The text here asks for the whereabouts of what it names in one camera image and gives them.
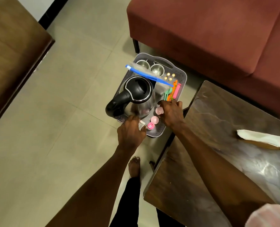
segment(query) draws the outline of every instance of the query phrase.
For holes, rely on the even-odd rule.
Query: coffee table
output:
[[[204,81],[185,121],[199,138],[280,204],[280,150],[244,143],[235,134],[237,129],[247,129],[280,136],[280,120]],[[230,226],[177,137],[161,156],[144,200],[188,227]]]

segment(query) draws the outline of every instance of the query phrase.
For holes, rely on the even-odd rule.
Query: white wall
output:
[[[54,0],[18,0],[39,21]]]

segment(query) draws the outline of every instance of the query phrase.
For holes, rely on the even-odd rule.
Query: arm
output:
[[[56,226],[107,227],[128,161],[146,137],[138,117],[130,116],[117,130],[119,145],[113,156],[70,198],[47,224]]]
[[[182,102],[161,101],[162,120],[187,150],[208,191],[233,226],[244,226],[268,195],[241,171],[199,139],[184,122]]]

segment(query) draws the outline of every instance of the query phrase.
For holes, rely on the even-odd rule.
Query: electric kettle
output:
[[[136,115],[147,116],[155,103],[155,91],[152,83],[142,76],[132,76],[121,86],[116,95],[106,106],[106,114],[110,117]]]

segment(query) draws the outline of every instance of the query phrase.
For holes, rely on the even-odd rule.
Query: kettle lid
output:
[[[129,78],[124,88],[130,93],[133,103],[146,102],[153,92],[151,82],[142,76],[133,76]]]

